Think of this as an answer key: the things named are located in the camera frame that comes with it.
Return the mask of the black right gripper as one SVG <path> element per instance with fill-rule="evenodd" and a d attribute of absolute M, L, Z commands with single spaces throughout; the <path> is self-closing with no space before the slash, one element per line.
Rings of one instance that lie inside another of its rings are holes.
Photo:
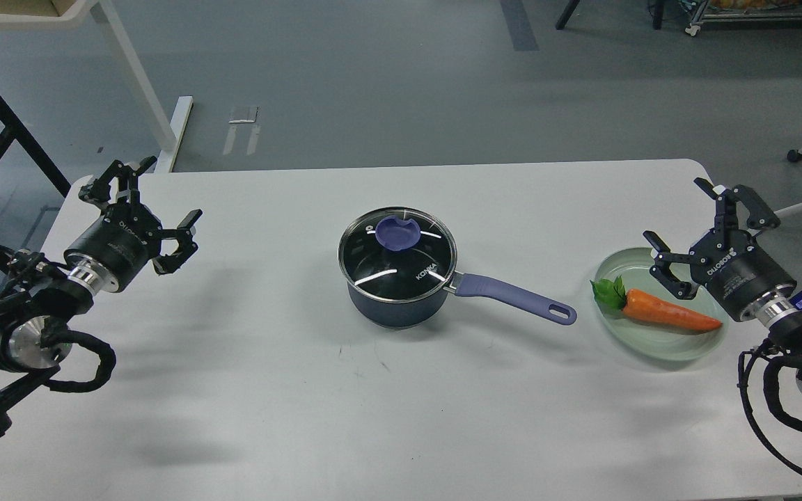
<path fill-rule="evenodd" d="M 714 224 L 689 254 L 673 253 L 655 231 L 644 231 L 656 253 L 650 275 L 676 299 L 694 299 L 699 283 L 735 321 L 753 318 L 751 305 L 764 296 L 792 295 L 796 280 L 755 240 L 762 232 L 779 228 L 780 217 L 748 185 L 727 188 L 702 177 L 694 178 L 694 184 L 715 202 Z M 739 222 L 739 206 L 748 210 L 745 228 Z M 695 283 L 679 279 L 673 264 L 691 267 Z"/>

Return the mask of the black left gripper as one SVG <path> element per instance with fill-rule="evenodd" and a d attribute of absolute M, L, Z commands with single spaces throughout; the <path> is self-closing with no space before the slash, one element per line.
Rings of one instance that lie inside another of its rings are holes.
<path fill-rule="evenodd" d="M 79 190 L 82 202 L 103 210 L 64 251 L 64 258 L 69 265 L 90 259 L 103 266 L 111 276 L 108 292 L 123 292 L 150 260 L 158 275 L 172 275 L 198 250 L 194 225 L 202 209 L 191 210 L 176 228 L 162 229 L 162 222 L 141 204 L 138 180 L 157 161 L 156 156 L 114 161 Z M 175 250 L 159 254 L 163 241 L 174 241 Z"/>

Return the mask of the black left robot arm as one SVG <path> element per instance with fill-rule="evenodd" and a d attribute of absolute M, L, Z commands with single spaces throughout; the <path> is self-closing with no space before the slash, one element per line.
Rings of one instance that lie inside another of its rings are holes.
<path fill-rule="evenodd" d="M 79 199 L 100 215 L 64 251 L 63 262 L 0 245 L 7 273 L 0 293 L 0 438 L 12 426 L 10 409 L 36 389 L 89 393 L 108 383 L 114 350 L 69 327 L 98 293 L 123 292 L 146 265 L 170 275 L 198 250 L 192 237 L 200 209 L 168 229 L 142 203 L 140 177 L 157 161 L 114 161 L 81 187 Z"/>

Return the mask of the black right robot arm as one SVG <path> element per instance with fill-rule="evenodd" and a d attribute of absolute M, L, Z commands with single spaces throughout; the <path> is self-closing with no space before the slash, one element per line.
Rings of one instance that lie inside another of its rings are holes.
<path fill-rule="evenodd" d="M 758 243 L 780 219 L 746 185 L 732 188 L 696 178 L 695 184 L 715 202 L 712 228 L 687 253 L 673 253 L 655 232 L 644 238 L 654 248 L 650 275 L 677 299 L 693 299 L 705 289 L 735 321 L 758 320 L 767 329 L 760 346 L 739 355 L 739 397 L 755 437 L 784 466 L 802 476 L 802 467 L 771 444 L 755 419 L 749 379 L 760 359 L 766 361 L 762 391 L 768 412 L 781 424 L 802 433 L 802 292 L 792 303 L 796 281 Z"/>

